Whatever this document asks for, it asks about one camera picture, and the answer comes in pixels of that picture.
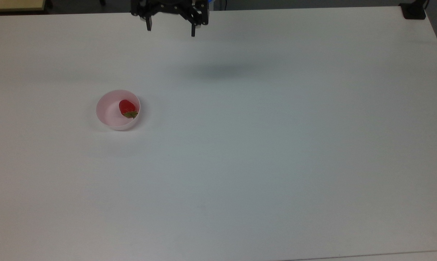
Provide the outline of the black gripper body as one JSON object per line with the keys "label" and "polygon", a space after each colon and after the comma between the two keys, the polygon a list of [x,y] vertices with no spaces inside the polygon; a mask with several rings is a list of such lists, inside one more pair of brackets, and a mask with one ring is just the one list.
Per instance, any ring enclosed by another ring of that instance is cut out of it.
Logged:
{"label": "black gripper body", "polygon": [[158,13],[180,15],[184,20],[199,25],[209,24],[208,0],[131,0],[130,13],[145,22],[146,16]]}

